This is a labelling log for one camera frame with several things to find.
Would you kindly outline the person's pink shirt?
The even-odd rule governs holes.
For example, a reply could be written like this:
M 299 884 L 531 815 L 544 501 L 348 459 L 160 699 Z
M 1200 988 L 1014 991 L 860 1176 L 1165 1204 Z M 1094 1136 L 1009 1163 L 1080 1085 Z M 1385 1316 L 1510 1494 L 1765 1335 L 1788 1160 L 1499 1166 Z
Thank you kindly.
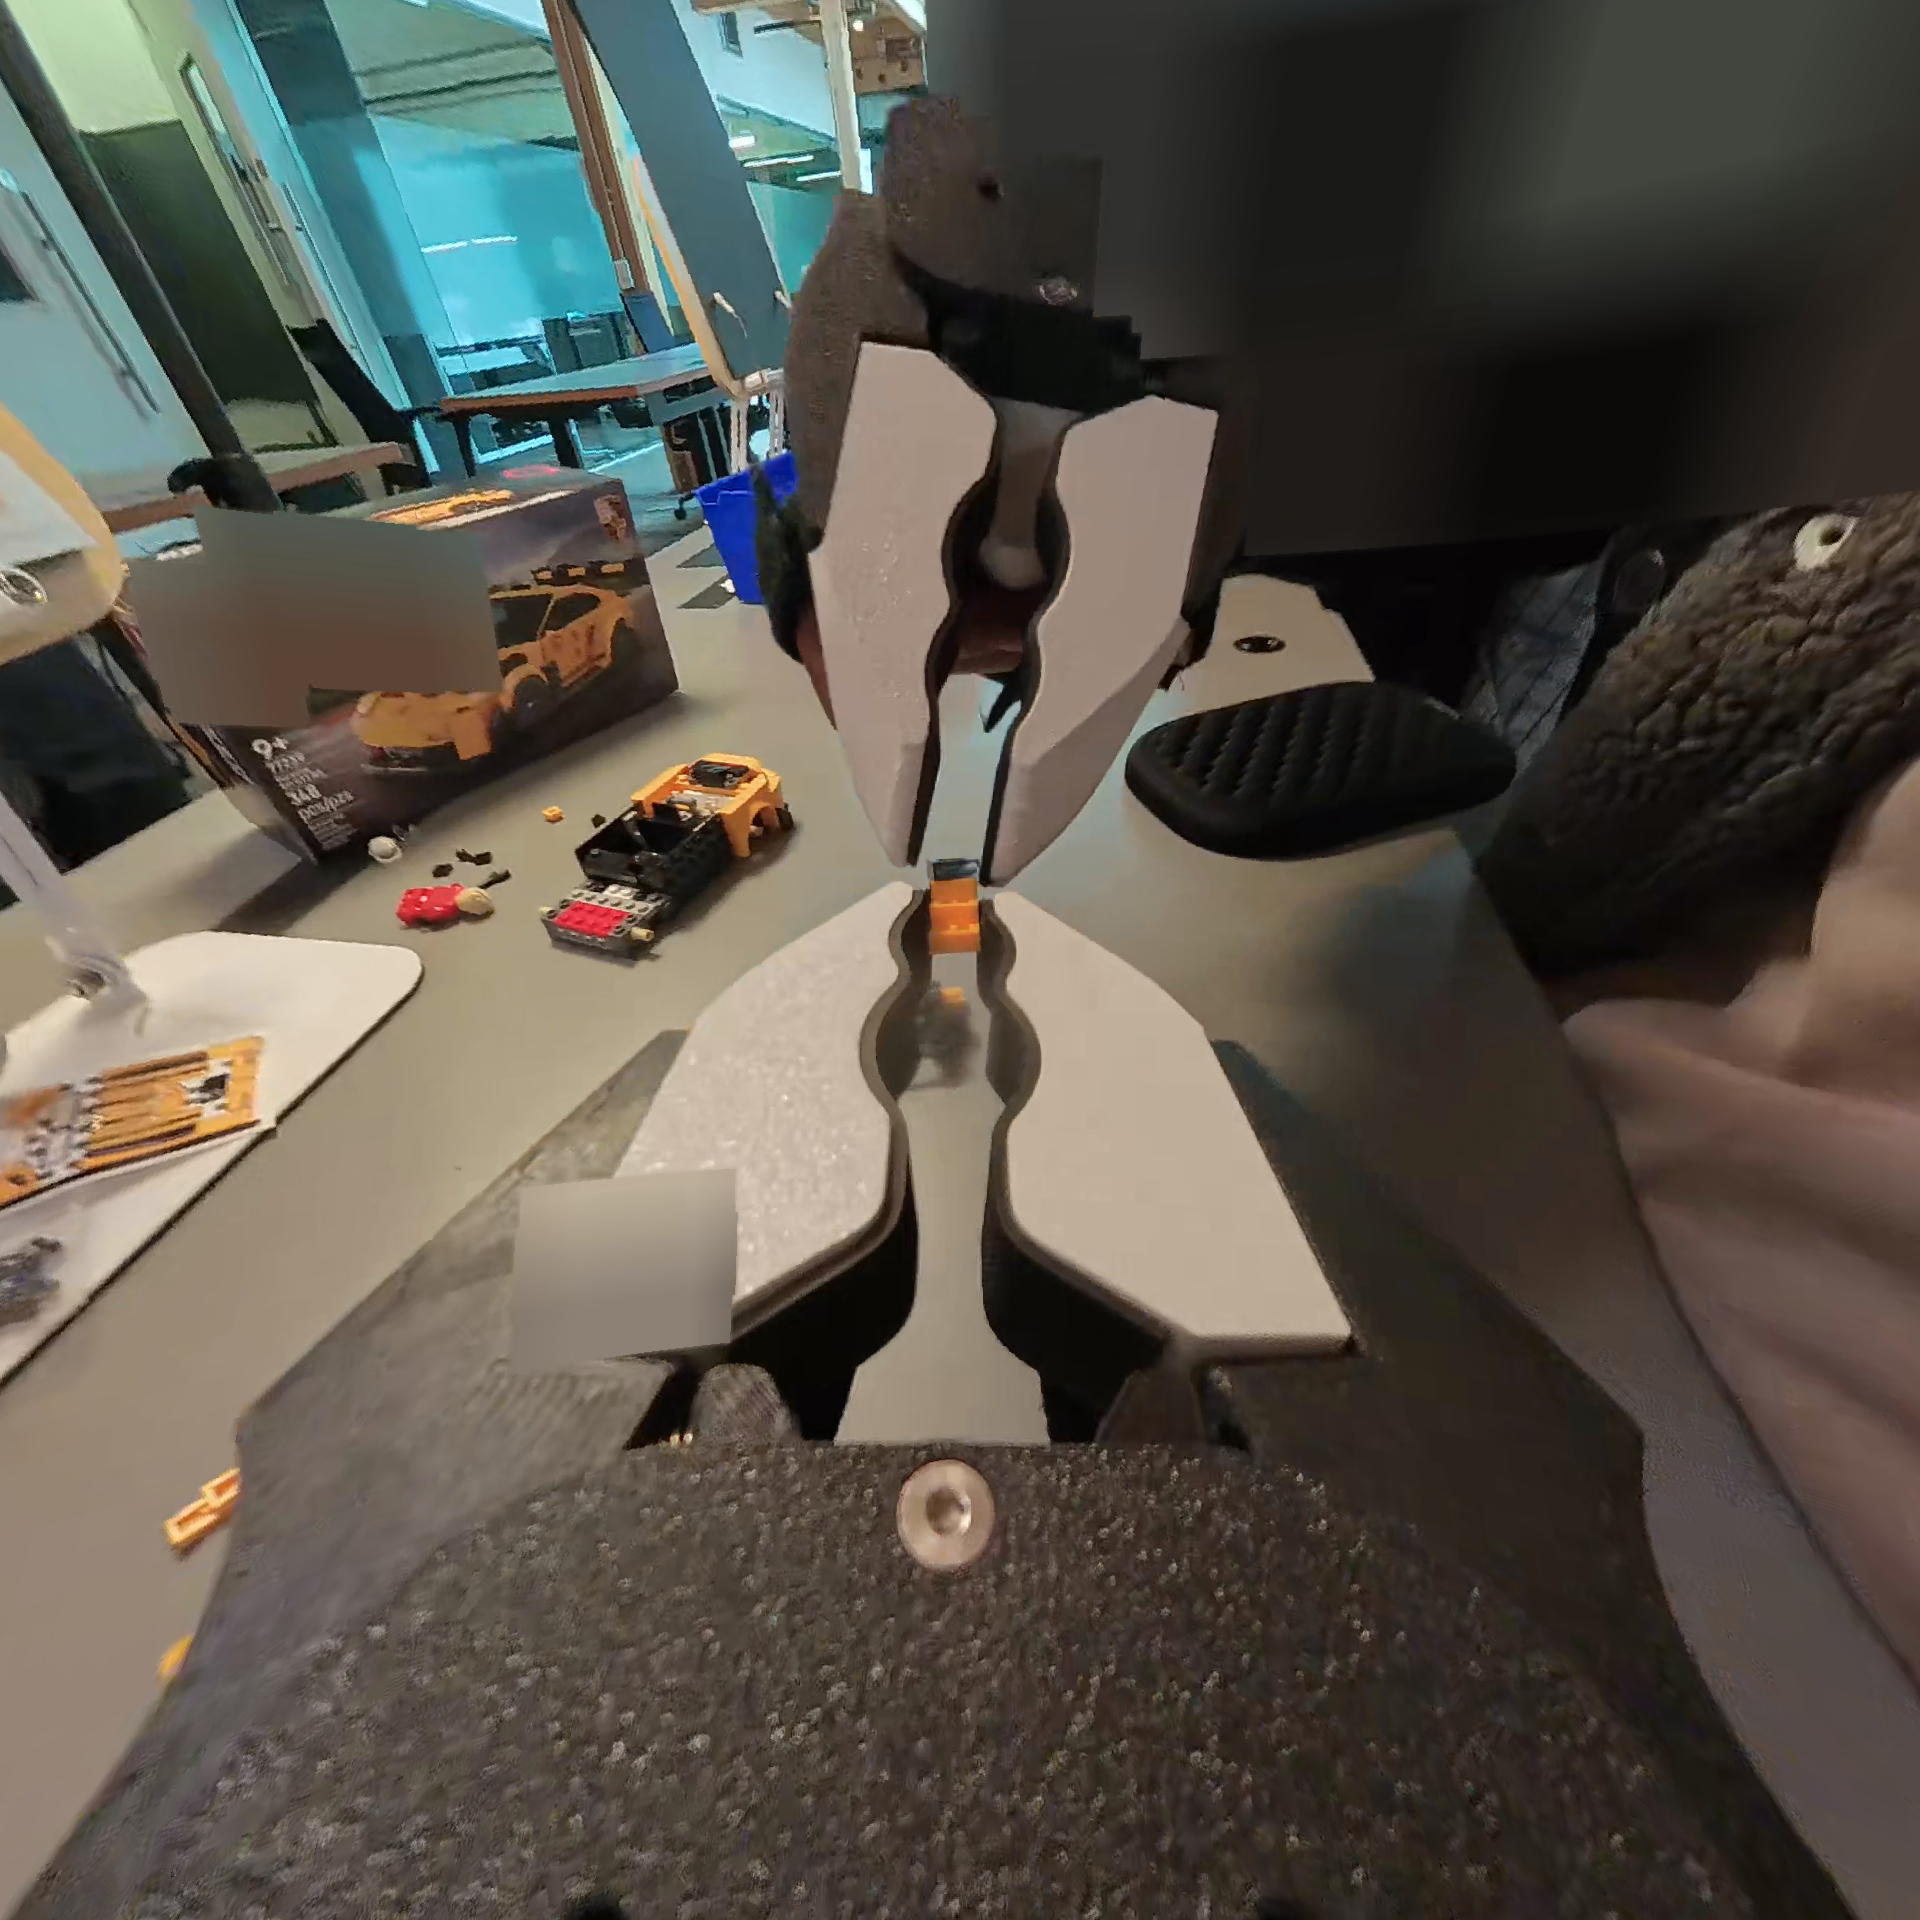
M 1595 997 L 1563 1033 L 1699 1345 L 1915 1673 L 1915 761 L 1731 998 Z

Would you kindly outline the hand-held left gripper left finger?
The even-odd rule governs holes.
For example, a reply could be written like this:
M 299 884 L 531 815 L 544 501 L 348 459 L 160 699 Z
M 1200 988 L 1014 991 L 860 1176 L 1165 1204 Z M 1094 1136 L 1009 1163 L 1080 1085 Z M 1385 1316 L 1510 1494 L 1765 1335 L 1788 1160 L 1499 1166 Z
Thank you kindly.
M 899 1095 L 913 1077 L 922 893 L 890 879 L 720 991 L 617 1166 L 726 1172 L 737 1280 L 725 1358 L 833 1443 L 852 1383 L 916 1300 L 922 1229 Z

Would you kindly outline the partly built lego car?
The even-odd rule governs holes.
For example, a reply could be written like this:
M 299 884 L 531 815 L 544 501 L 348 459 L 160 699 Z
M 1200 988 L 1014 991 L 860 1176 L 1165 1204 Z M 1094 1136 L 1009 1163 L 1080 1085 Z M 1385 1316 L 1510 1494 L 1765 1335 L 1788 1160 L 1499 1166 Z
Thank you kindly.
M 669 765 L 577 846 L 581 877 L 542 912 L 546 940 L 636 961 L 738 861 L 792 829 L 781 780 L 758 759 L 716 752 Z

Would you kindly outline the blue plastic bin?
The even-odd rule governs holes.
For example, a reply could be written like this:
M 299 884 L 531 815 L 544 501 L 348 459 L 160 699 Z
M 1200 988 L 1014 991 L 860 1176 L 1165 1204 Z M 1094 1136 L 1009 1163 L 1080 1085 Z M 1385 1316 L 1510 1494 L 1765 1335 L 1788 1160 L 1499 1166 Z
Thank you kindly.
M 766 481 L 776 505 L 786 502 L 797 485 L 793 449 L 779 449 L 763 462 L 717 476 L 696 489 L 710 541 L 725 565 L 737 599 L 746 605 L 763 603 L 757 547 L 758 481 Z

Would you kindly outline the wooden book stand white base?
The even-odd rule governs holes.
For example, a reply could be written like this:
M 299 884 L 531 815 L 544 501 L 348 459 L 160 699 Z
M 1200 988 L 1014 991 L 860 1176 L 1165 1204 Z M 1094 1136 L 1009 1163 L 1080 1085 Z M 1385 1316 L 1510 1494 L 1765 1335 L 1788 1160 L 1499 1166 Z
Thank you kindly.
M 267 1041 L 256 1088 L 264 1123 L 252 1134 L 5 1209 L 5 1248 L 34 1235 L 65 1240 L 56 1297 L 26 1327 L 3 1332 L 9 1381 L 412 998 L 422 965 L 413 951 L 392 943 L 225 929 L 118 951 L 9 799 L 3 801 L 3 868 L 17 904 L 40 920 L 65 982 L 60 998 L 5 1033 L 3 1099 L 220 1039 Z

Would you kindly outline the pile of small lego pieces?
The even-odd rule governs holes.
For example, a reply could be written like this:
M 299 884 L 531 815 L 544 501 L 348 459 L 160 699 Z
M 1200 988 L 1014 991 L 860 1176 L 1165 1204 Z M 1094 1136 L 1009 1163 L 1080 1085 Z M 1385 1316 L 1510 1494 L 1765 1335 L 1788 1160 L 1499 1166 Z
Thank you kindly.
M 206 1481 L 192 1501 L 182 1503 L 172 1517 L 166 1517 L 162 1536 L 173 1558 L 192 1553 L 206 1542 L 206 1539 L 225 1528 L 234 1519 L 240 1492 L 243 1473 L 238 1468 L 229 1468 L 220 1477 Z M 173 1684 L 185 1667 L 189 1646 L 192 1637 L 182 1637 L 162 1652 L 157 1664 L 160 1689 L 170 1689 Z

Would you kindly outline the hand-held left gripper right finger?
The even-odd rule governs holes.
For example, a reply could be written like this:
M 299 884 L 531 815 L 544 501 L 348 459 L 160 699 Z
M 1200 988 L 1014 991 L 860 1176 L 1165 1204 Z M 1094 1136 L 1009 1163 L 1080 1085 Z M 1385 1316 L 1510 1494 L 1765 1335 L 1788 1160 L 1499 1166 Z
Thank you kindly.
M 1020 893 L 981 912 L 992 1136 L 981 1294 L 1089 1443 L 1126 1395 L 1216 1364 L 1328 1360 L 1354 1320 L 1209 1033 L 1157 981 Z

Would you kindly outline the person's plaid cloth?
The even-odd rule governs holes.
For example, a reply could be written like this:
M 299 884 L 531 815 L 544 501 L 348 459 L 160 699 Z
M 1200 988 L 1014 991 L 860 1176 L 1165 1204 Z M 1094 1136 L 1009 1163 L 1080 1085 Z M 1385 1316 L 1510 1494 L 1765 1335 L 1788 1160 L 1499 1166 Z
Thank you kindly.
M 1517 768 L 1536 759 L 1610 653 L 1658 599 L 1665 561 L 1640 550 L 1514 583 L 1474 645 L 1460 712 L 1492 732 Z

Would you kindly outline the person's dark fleece jacket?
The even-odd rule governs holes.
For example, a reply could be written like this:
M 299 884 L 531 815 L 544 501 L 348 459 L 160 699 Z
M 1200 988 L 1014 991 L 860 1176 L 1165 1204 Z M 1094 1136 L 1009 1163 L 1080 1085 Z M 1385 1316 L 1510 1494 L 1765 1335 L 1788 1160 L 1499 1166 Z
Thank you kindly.
M 1917 494 L 1762 510 L 1598 665 L 1478 883 L 1532 973 L 1640 961 L 1832 854 L 1915 744 Z

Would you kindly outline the lego set cardboard box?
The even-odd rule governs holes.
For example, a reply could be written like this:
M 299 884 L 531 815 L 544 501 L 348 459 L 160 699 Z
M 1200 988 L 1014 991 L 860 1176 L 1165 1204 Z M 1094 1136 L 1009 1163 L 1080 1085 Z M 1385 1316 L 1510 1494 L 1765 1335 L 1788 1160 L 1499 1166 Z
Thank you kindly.
M 474 536 L 497 672 L 477 688 L 314 685 L 299 726 L 173 720 L 202 769 L 302 856 L 403 839 L 433 812 L 680 689 L 634 505 L 616 477 L 542 469 L 332 516 L 395 526 L 413 547 Z

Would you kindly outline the black metal pole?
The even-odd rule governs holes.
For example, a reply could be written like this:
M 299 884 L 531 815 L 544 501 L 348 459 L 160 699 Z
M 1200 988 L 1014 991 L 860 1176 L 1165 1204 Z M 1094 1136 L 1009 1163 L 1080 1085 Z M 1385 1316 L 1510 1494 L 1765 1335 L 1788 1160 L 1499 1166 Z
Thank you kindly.
M 3 5 L 3 77 L 40 155 L 60 181 L 66 204 L 75 209 L 156 363 L 200 432 L 209 454 L 210 480 L 206 492 L 210 502 L 222 510 L 278 515 L 282 499 L 270 476 L 235 432 L 148 257 L 83 149 L 81 134 L 60 104 L 57 89 L 42 69 L 9 5 Z

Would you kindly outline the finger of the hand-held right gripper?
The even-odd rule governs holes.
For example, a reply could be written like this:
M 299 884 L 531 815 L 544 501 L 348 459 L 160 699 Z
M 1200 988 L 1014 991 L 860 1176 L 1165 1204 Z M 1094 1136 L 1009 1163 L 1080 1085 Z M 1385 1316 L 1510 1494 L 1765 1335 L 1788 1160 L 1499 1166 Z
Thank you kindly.
M 1216 411 L 1165 396 L 1065 430 L 1051 476 L 1062 569 L 1000 759 L 987 884 L 1013 883 L 1073 825 L 1179 652 L 1213 441 Z
M 861 343 L 824 539 L 806 560 L 833 720 L 897 868 L 922 859 L 953 632 L 953 526 L 992 465 L 995 411 L 942 357 Z

